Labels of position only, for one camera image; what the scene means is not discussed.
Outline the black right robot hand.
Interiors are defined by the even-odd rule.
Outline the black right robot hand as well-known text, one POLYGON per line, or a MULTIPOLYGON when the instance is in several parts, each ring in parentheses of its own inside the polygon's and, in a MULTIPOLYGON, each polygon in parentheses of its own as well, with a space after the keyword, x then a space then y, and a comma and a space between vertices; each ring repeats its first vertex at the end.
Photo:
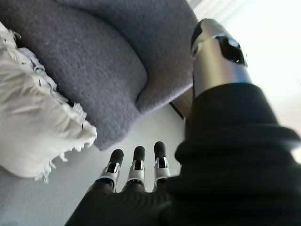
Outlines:
POLYGON ((98 179, 69 226, 298 226, 301 166, 298 134, 279 125, 254 85, 239 43, 215 20, 191 39, 193 104, 175 158, 178 176, 153 193, 113 194, 98 179))

